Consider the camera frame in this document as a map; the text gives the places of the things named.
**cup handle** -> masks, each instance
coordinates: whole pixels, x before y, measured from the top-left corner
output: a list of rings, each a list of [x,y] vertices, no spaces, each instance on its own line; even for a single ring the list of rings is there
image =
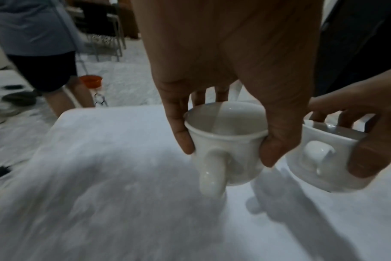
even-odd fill
[[[207,197],[220,198],[226,190],[228,153],[215,149],[204,157],[200,174],[200,191]]]
[[[336,150],[321,141],[309,141],[303,148],[300,155],[300,165],[309,170],[316,171],[317,175],[322,175],[321,166],[331,155],[335,154]]]

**orange bucket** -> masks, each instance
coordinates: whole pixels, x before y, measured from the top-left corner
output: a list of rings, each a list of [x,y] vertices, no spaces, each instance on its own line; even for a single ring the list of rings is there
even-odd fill
[[[84,75],[79,78],[88,89],[98,89],[101,87],[102,77],[97,75]]]

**gray shirt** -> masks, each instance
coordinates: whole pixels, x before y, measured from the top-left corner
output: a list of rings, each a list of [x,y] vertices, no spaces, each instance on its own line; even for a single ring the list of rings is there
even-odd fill
[[[83,48],[60,0],[0,0],[0,44],[6,54],[21,56],[58,55]]]

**white table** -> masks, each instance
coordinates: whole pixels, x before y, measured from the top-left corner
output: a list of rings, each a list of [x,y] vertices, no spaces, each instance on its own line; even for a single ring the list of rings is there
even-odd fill
[[[64,113],[15,179],[0,261],[391,261],[391,166],[333,194],[281,160],[211,200],[161,106]]]

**ceramic mug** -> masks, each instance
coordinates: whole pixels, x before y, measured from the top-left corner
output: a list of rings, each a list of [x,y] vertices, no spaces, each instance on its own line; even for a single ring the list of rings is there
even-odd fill
[[[355,145],[365,133],[304,120],[302,141],[289,152],[290,171],[303,181],[329,192],[346,192],[365,188],[371,178],[357,178],[347,171]]]
[[[267,136],[263,106],[239,101],[204,104],[185,115],[194,142],[192,161],[200,173],[200,191],[220,197],[227,185],[251,181],[263,169],[259,148]]]

